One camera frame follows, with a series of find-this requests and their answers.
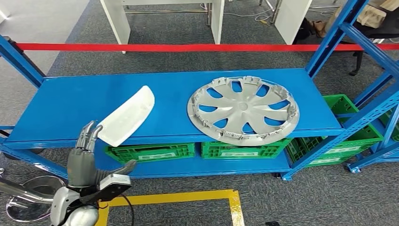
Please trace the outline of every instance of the shelf board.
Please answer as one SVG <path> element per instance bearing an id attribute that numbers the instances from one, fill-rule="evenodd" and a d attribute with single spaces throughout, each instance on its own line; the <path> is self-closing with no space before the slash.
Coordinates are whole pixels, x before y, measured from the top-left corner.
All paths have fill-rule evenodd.
<path id="1" fill-rule="evenodd" d="M 292 94 L 300 120 L 289 137 L 344 131 L 305 69 L 259 69 L 46 78 L 6 142 L 13 148 L 71 146 L 85 124 L 104 119 L 143 85 L 153 91 L 155 106 L 124 144 L 212 141 L 191 123 L 189 97 L 215 78 L 247 75 L 280 84 Z"/>
<path id="2" fill-rule="evenodd" d="M 96 145 L 96 166 L 102 170 L 113 170 L 121 164 L 104 153 L 106 144 Z M 248 173 L 272 173 L 290 171 L 288 158 L 283 151 L 275 159 L 202 159 L 200 147 L 194 158 L 140 162 L 129 175 L 133 178 L 170 178 L 192 176 L 214 176 Z"/>

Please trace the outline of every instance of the blue metal shelf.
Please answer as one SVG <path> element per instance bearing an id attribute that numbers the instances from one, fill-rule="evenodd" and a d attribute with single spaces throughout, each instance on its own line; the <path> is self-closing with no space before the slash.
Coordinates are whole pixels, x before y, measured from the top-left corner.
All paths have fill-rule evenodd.
<path id="1" fill-rule="evenodd" d="M 120 163 L 104 153 L 105 146 L 104 142 L 96 144 L 96 166 L 104 170 L 120 167 Z M 286 172 L 291 170 L 288 160 L 285 152 L 281 152 L 275 159 L 202 159 L 200 147 L 197 146 L 194 158 L 138 163 L 130 176 L 133 178 L 170 178 Z"/>
<path id="2" fill-rule="evenodd" d="M 143 85 L 154 92 L 155 106 L 124 144 L 212 141 L 191 123 L 186 110 L 188 98 L 215 78 L 245 75 L 275 82 L 291 92 L 301 117 L 290 137 L 330 136 L 344 131 L 301 68 L 96 75 L 46 78 L 5 145 L 14 149 L 72 147 L 83 125 L 101 121 Z"/>
<path id="3" fill-rule="evenodd" d="M 372 122 L 372 124 L 374 125 L 374 127 L 380 132 L 380 133 L 384 133 L 385 131 L 385 126 L 379 121 L 379 120 L 375 120 L 374 122 Z M 393 144 L 395 144 L 396 141 L 389 139 L 387 146 L 391 146 Z M 371 151 L 372 153 L 375 153 L 375 150 L 377 149 L 378 144 L 375 144 L 371 147 Z M 377 160 L 376 162 L 395 162 L 395 161 L 399 161 L 399 151 L 391 154 L 388 157 L 385 157 L 383 159 Z"/>
<path id="4" fill-rule="evenodd" d="M 345 34 L 387 71 L 357 98 L 357 105 L 372 97 L 389 78 L 399 81 L 399 63 L 395 63 L 352 26 L 367 2 L 348 0 L 307 66 L 296 69 L 46 78 L 15 43 L 0 37 L 1 56 L 38 88 L 11 135 L 1 131 L 7 138 L 0 137 L 0 150 L 67 178 L 65 168 L 24 149 L 74 147 L 83 125 L 91 120 L 102 120 L 142 85 L 148 85 L 153 90 L 155 107 L 143 125 L 124 144 L 211 141 L 191 124 L 186 113 L 188 98 L 196 89 L 215 78 L 251 75 L 286 87 L 297 101 L 300 120 L 289 137 L 328 137 L 292 164 L 285 152 L 276 159 L 267 160 L 203 160 L 198 154 L 191 159 L 140 163 L 132 176 L 153 178 L 280 172 L 283 180 L 291 180 L 310 162 L 399 104 L 399 83 L 396 82 L 340 125 L 312 81 Z M 111 170 L 120 166 L 103 153 L 101 149 L 105 144 L 102 141 L 96 145 L 98 167 Z M 348 167 L 352 172 L 359 172 L 361 167 L 377 159 L 387 161 L 381 158 L 398 150 L 399 143 L 396 142 Z"/>

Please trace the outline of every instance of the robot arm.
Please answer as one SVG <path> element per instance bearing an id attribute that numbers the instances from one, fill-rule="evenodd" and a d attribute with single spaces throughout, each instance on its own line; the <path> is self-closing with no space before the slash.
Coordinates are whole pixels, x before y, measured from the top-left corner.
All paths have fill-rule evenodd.
<path id="1" fill-rule="evenodd" d="M 91 121 L 80 132 L 76 146 L 68 156 L 68 186 L 54 195 L 51 207 L 53 226 L 94 226 L 98 220 L 99 200 L 110 201 L 131 187 L 127 176 L 134 166 L 131 160 L 112 171 L 95 167 L 94 146 L 101 125 L 93 129 Z"/>

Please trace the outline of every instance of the white table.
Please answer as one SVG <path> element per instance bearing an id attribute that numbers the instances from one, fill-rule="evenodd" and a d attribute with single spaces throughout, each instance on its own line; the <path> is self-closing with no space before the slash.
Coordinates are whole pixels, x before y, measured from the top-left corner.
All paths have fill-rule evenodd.
<path id="1" fill-rule="evenodd" d="M 273 7 L 268 0 L 264 0 L 269 8 L 273 10 L 271 22 L 274 23 L 285 43 L 291 45 L 298 33 L 299 27 L 310 8 L 338 8 L 336 0 L 333 5 L 311 6 L 312 0 L 277 0 Z"/>
<path id="2" fill-rule="evenodd" d="M 127 44 L 130 36 L 130 26 L 123 6 L 163 5 L 163 4 L 193 4 L 210 3 L 210 27 L 215 44 L 220 44 L 224 0 L 100 0 L 108 21 L 119 44 Z"/>

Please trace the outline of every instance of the black cable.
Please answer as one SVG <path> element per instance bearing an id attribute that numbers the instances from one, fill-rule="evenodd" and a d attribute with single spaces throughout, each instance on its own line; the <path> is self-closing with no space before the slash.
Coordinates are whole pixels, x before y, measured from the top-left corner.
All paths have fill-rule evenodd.
<path id="1" fill-rule="evenodd" d="M 133 226 L 135 225 L 135 211 L 133 210 L 133 205 L 130 203 L 129 199 L 124 194 L 121 194 L 121 196 L 126 199 L 126 201 L 130 206 L 130 210 L 132 212 L 132 226 Z"/>

